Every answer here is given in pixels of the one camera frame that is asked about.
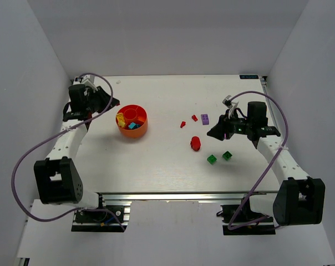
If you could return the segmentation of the long yellow lego brick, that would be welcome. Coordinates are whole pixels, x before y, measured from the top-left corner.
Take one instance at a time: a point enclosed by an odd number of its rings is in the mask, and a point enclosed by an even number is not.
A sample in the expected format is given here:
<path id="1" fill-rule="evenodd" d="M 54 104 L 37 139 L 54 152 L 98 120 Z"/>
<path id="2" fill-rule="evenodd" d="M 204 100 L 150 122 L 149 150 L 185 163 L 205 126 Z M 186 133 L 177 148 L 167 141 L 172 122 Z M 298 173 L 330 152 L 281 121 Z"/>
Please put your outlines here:
<path id="1" fill-rule="evenodd" d="M 126 127 L 126 121 L 123 113 L 118 113 L 116 115 L 117 124 L 120 128 Z"/>

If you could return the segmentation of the red rounded lego brick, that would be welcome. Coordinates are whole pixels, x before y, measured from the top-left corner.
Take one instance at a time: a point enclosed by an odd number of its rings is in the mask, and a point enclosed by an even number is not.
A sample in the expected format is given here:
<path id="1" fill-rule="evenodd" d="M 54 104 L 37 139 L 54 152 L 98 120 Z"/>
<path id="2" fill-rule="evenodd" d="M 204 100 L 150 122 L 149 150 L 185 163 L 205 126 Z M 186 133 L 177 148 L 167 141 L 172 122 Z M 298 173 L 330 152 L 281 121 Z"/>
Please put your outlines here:
<path id="1" fill-rule="evenodd" d="M 190 141 L 190 146 L 194 151 L 199 151 L 201 148 L 201 141 L 198 136 L 193 136 Z"/>

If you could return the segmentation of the teal arched lego brick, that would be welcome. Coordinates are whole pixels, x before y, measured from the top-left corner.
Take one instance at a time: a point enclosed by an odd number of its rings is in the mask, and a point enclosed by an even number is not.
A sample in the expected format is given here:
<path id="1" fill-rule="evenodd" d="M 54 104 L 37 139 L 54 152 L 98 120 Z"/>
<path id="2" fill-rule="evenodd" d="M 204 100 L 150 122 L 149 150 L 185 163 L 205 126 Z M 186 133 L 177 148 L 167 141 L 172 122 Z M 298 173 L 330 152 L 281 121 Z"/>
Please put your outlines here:
<path id="1" fill-rule="evenodd" d="M 134 128 L 136 128 L 136 123 L 134 123 L 134 122 L 131 122 L 129 125 L 128 125 L 128 128 L 129 129 L 134 129 Z"/>

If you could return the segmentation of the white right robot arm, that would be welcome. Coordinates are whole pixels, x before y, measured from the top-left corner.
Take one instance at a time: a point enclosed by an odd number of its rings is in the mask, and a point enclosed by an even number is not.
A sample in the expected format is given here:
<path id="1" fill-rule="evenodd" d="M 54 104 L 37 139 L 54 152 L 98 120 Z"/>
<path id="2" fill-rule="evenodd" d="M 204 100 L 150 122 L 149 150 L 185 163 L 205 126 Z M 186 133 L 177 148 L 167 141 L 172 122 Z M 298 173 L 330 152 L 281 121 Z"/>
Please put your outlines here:
<path id="1" fill-rule="evenodd" d="M 234 134 L 247 136 L 268 162 L 262 176 L 272 171 L 280 184 L 275 195 L 261 194 L 251 188 L 230 222 L 242 213 L 257 223 L 259 219 L 252 216 L 258 213 L 272 217 L 280 226 L 319 224 L 323 217 L 325 184 L 300 167 L 286 149 L 277 128 L 268 125 L 267 105 L 260 101 L 249 102 L 246 115 L 235 103 L 227 101 L 226 106 L 225 114 L 207 135 L 221 141 L 229 140 Z"/>

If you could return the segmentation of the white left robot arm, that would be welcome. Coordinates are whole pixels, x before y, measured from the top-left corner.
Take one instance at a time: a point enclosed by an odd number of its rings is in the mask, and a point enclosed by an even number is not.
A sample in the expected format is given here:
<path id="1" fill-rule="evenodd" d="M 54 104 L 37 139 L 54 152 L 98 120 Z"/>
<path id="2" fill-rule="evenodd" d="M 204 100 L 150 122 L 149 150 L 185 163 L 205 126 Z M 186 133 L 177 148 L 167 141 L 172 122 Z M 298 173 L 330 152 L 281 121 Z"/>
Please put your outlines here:
<path id="1" fill-rule="evenodd" d="M 74 160 L 88 133 L 92 115 L 100 115 L 120 102 L 100 86 L 74 84 L 68 90 L 70 100 L 63 109 L 62 135 L 47 157 L 34 164 L 39 198 L 43 204 L 96 209 L 100 196 L 84 189 Z"/>

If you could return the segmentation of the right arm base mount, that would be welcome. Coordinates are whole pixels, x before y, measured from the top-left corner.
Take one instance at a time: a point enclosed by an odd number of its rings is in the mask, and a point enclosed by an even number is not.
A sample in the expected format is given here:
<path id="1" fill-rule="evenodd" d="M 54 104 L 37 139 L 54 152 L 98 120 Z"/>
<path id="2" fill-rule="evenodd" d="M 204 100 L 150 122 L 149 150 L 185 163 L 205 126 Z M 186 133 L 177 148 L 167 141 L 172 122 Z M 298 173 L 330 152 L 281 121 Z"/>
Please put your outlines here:
<path id="1" fill-rule="evenodd" d="M 247 201 L 239 213 L 237 209 L 246 193 L 218 193 L 221 209 L 216 217 L 222 220 L 225 236 L 272 236 L 276 234 L 274 220 L 265 214 L 251 210 Z"/>

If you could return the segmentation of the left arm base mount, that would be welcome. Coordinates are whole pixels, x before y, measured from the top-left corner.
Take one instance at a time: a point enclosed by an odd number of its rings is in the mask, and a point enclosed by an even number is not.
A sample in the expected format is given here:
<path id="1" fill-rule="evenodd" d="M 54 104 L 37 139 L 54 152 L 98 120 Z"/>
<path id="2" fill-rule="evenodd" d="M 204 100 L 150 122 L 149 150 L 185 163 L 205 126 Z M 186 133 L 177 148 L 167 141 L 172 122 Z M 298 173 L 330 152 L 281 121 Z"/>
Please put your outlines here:
<path id="1" fill-rule="evenodd" d="M 108 201 L 108 212 L 76 211 L 72 232 L 123 233 L 128 226 L 131 202 Z"/>

